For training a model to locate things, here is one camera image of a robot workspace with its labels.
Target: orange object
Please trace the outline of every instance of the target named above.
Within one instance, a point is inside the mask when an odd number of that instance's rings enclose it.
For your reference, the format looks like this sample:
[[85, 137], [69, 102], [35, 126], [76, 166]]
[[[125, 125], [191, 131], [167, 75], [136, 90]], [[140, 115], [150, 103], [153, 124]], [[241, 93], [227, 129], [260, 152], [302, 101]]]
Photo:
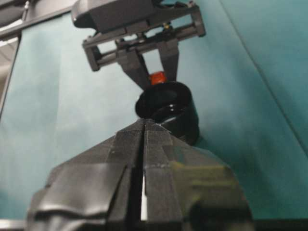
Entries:
[[163, 71], [155, 72], [153, 74], [150, 74], [151, 84], [155, 85], [157, 83], [165, 83], [167, 81], [167, 78], [165, 76], [165, 73]]

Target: teal backdrop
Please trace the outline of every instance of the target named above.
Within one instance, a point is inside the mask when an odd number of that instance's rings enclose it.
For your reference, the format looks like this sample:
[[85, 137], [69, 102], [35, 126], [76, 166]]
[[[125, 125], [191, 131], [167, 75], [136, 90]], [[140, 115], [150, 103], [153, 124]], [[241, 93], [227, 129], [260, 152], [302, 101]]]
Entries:
[[[197, 3], [207, 36], [180, 43], [178, 72], [196, 146], [232, 167], [254, 218], [308, 218], [308, 1]], [[0, 218], [25, 218], [54, 166], [137, 119], [141, 89], [120, 66], [91, 71], [81, 42], [93, 32], [68, 14], [23, 31], [0, 121]], [[157, 52], [145, 58], [161, 69]]]

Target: black cup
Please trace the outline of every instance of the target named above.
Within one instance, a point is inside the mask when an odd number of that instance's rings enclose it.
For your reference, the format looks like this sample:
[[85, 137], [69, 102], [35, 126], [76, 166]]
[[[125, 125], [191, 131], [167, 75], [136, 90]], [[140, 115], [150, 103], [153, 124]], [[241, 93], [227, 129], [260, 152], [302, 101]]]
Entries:
[[182, 83], [150, 86], [137, 101], [136, 113], [141, 118], [153, 119], [189, 145], [193, 145], [199, 137], [199, 119], [192, 93]]

